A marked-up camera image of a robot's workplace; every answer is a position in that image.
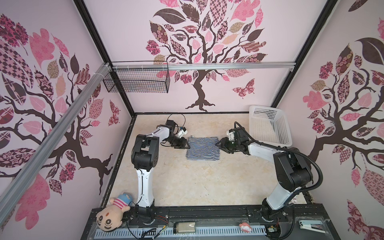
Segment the white stapler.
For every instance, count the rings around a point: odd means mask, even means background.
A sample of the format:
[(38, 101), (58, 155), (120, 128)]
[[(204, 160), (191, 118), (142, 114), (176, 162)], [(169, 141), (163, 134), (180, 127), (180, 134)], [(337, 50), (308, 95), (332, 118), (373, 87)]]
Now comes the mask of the white stapler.
[(299, 220), (298, 221), (300, 229), (309, 230), (313, 232), (325, 234), (325, 227), (321, 221), (316, 220)]

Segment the black right corner frame post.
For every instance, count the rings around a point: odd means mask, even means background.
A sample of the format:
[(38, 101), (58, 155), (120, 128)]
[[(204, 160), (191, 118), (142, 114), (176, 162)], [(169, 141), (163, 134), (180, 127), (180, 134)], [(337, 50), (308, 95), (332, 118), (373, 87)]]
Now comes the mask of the black right corner frame post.
[(312, 30), (310, 31), (306, 41), (304, 42), (304, 45), (299, 51), (298, 56), (296, 57), (295, 66), (292, 68), (292, 70), (289, 70), (286, 78), (284, 79), (277, 93), (275, 94), (273, 101), (271, 103), (271, 107), (277, 108), (281, 103), (283, 97), (287, 93), (291, 83), (294, 81), (297, 73), (299, 72), (301, 66), (303, 65), (306, 58), (308, 57), (309, 52), (313, 48), (319, 35), (322, 33), (323, 29), (325, 28), (329, 18), (333, 14), (338, 3), (339, 1), (336, 1), (336, 0), (326, 1), (322, 11), (320, 12), (319, 17), (317, 18)]

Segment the pink toy on rail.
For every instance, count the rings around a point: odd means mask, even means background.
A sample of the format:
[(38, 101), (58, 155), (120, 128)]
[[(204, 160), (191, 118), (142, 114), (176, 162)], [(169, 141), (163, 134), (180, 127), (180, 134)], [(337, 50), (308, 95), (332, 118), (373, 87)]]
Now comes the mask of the pink toy on rail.
[(253, 230), (252, 227), (246, 222), (240, 223), (239, 227), (240, 227), (240, 230), (244, 233), (251, 233)]

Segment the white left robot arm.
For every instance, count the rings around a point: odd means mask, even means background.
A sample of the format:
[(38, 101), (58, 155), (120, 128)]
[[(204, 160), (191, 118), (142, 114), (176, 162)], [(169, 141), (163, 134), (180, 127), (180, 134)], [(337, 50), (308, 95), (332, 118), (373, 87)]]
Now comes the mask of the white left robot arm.
[(172, 120), (149, 134), (137, 135), (131, 152), (131, 162), (138, 176), (138, 200), (134, 204), (135, 213), (139, 217), (155, 218), (155, 198), (153, 195), (153, 173), (159, 161), (159, 148), (162, 142), (170, 143), (174, 149), (189, 149), (190, 145), (185, 135), (185, 127), (177, 127)]

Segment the aluminium rail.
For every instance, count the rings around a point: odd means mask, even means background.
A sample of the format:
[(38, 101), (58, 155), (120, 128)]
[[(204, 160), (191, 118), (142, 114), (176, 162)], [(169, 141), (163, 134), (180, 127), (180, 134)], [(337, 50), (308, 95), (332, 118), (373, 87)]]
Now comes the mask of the aluminium rail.
[(158, 69), (169, 71), (186, 71), (186, 70), (230, 70), (230, 69), (294, 69), (296, 63), (294, 62), (260, 62), (260, 63), (219, 63), (219, 64), (148, 64), (144, 65), (141, 62), (134, 62), (133, 65), (116, 65), (114, 63), (114, 70), (144, 70), (144, 69)]
[(81, 94), (74, 100), (63, 117), (58, 121), (52, 132), (47, 136), (43, 143), (36, 149), (32, 158), (24, 165), (19, 174), (10, 183), (1, 195), (1, 224), (8, 218), (13, 208), (17, 205), (20, 198), (35, 179), (44, 163), (48, 160), (60, 140), (67, 132), (70, 125), (79, 115), (82, 107), (85, 106), (94, 90), (101, 83), (110, 71), (110, 64), (103, 63), (91, 77)]

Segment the white plastic laundry basket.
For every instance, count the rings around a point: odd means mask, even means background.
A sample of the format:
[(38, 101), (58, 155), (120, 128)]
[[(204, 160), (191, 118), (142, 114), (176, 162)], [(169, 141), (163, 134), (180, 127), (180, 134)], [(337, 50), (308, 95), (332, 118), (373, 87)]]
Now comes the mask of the white plastic laundry basket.
[(293, 145), (288, 119), (280, 109), (250, 106), (249, 133), (266, 144), (288, 148)]

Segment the aluminium rail back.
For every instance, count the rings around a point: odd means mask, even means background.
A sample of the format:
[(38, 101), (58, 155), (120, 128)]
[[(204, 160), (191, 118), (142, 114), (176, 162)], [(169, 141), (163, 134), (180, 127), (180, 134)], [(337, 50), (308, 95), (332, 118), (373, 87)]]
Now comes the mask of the aluminium rail back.
[(230, 69), (294, 69), (296, 63), (294, 62), (260, 62), (260, 63), (219, 63), (219, 64), (148, 64), (144, 65), (141, 62), (134, 62), (133, 65), (116, 65), (114, 63), (114, 70), (144, 70), (144, 69), (158, 69), (169, 71), (186, 71), (186, 70), (230, 70)]

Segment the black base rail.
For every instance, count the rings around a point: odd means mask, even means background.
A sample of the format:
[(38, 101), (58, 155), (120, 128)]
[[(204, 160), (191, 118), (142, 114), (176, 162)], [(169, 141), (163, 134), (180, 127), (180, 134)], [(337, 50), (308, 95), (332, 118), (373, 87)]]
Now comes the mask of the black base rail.
[[(321, 204), (289, 205), (267, 222), (261, 215), (262, 205), (155, 207), (155, 218), (139, 217), (135, 207), (124, 213), (122, 225), (111, 232), (103, 232), (97, 225), (93, 209), (81, 236), (83, 240), (338, 240), (333, 223)], [(300, 229), (299, 220), (321, 221), (326, 233)], [(195, 222), (196, 232), (175, 234), (174, 226), (180, 222)], [(240, 230), (246, 222), (251, 233)]]

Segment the aluminium rail left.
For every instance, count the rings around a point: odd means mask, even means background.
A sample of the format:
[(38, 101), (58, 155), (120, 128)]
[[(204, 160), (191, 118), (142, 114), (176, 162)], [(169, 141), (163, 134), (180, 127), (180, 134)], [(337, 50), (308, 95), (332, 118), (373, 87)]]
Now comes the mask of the aluminium rail left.
[(8, 218), (13, 208), (17, 205), (20, 198), (35, 179), (44, 163), (48, 160), (60, 140), (67, 132), (70, 125), (79, 115), (82, 107), (85, 106), (94, 90), (101, 83), (110, 71), (110, 64), (103, 63), (91, 77), (81, 94), (74, 100), (63, 117), (58, 121), (52, 132), (47, 136), (43, 143), (36, 149), (32, 158), (24, 165), (19, 174), (10, 183), (1, 195), (1, 224)]

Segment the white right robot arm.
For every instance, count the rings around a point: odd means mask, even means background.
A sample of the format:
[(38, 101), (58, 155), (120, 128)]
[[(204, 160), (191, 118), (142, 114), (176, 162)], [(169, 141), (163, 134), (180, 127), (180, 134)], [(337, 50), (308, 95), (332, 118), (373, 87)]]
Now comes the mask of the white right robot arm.
[(243, 128), (227, 131), (227, 136), (216, 143), (220, 150), (234, 154), (241, 152), (271, 160), (275, 166), (278, 184), (273, 192), (263, 200), (262, 218), (271, 222), (283, 208), (313, 180), (313, 174), (306, 158), (295, 148), (281, 148), (255, 140)]

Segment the navy striped tank top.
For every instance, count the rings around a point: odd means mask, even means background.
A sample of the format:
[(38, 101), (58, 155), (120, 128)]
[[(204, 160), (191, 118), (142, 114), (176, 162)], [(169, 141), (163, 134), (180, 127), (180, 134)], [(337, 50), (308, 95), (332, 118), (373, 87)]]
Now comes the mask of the navy striped tank top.
[(218, 161), (220, 159), (220, 149), (216, 146), (219, 141), (217, 137), (197, 138), (189, 137), (190, 148), (187, 150), (186, 157), (190, 161)]

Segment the plush doll striped shirt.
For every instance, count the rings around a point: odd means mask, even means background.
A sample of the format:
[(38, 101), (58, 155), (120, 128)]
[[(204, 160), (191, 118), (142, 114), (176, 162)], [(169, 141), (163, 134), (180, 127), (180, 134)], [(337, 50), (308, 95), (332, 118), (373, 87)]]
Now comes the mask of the plush doll striped shirt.
[(119, 228), (123, 221), (123, 215), (131, 209), (132, 196), (122, 193), (115, 198), (110, 198), (110, 205), (97, 214), (96, 223), (104, 232), (114, 231)]

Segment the beige box on rail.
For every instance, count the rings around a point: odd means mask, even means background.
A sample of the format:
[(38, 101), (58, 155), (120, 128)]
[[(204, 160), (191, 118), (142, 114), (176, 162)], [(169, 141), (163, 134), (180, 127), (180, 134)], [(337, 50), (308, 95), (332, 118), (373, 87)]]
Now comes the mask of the beige box on rail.
[(195, 222), (180, 222), (174, 226), (175, 234), (192, 234), (196, 232)]

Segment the black corner frame post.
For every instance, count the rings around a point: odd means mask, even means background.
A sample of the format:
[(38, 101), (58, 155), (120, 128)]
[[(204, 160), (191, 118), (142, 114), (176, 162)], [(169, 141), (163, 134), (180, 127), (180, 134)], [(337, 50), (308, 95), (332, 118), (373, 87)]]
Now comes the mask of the black corner frame post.
[[(103, 60), (104, 63), (108, 63), (110, 65), (110, 67), (112, 68), (114, 65), (112, 64), (112, 61), (111, 61), (111, 58), (109, 57), (109, 54), (107, 52), (107, 49), (105, 48), (105, 45), (100, 37), (100, 34), (93, 22), (93, 19), (90, 15), (90, 12), (86, 6), (86, 3), (85, 1), (83, 0), (74, 0), (74, 4), (84, 22), (84, 24), (86, 25), (86, 28)], [(127, 94), (123, 91), (123, 86), (121, 84), (121, 81), (119, 79), (119, 77), (116, 75), (116, 73), (114, 72), (114, 70), (110, 70), (110, 72), (112, 73), (112, 79), (115, 83), (115, 85), (117, 86), (117, 90), (118, 92), (120, 93), (121, 95), (121, 98), (123, 100), (123, 103), (125, 104), (125, 107), (127, 108), (130, 116), (133, 118), (136, 113), (129, 101), (129, 98), (127, 96)]]
[(306, 41), (304, 42), (304, 45), (299, 51), (298, 56), (296, 57), (295, 66), (292, 68), (292, 70), (289, 70), (286, 78), (284, 79), (277, 93), (275, 94), (273, 101), (271, 103), (271, 107), (277, 108), (281, 103), (283, 97), (287, 93), (291, 83), (294, 81), (297, 73), (299, 72), (301, 66), (303, 65), (306, 58), (308, 57), (309, 52), (313, 48), (319, 35), (322, 33), (323, 29), (325, 28), (329, 18), (333, 14), (338, 3), (339, 1), (336, 1), (336, 0), (326, 1), (322, 11), (320, 12), (319, 17), (317, 18), (312, 30), (310, 31)]

